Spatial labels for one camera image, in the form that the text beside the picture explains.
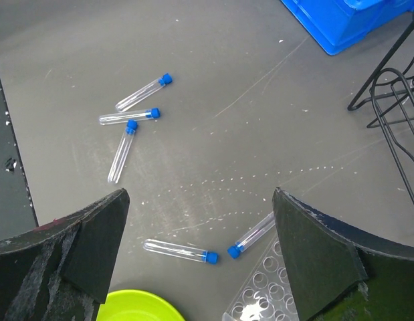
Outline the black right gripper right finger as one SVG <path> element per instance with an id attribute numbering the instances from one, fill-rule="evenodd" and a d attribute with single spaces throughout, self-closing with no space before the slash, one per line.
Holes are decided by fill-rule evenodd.
<path id="1" fill-rule="evenodd" d="M 276 229 L 300 320 L 414 320 L 414 247 L 277 188 Z"/>

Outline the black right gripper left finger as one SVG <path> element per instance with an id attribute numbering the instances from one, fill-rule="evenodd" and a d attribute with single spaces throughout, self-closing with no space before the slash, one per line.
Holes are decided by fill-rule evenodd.
<path id="1" fill-rule="evenodd" d="M 0 320 L 95 320 L 106 301 L 130 196 L 0 241 Z"/>

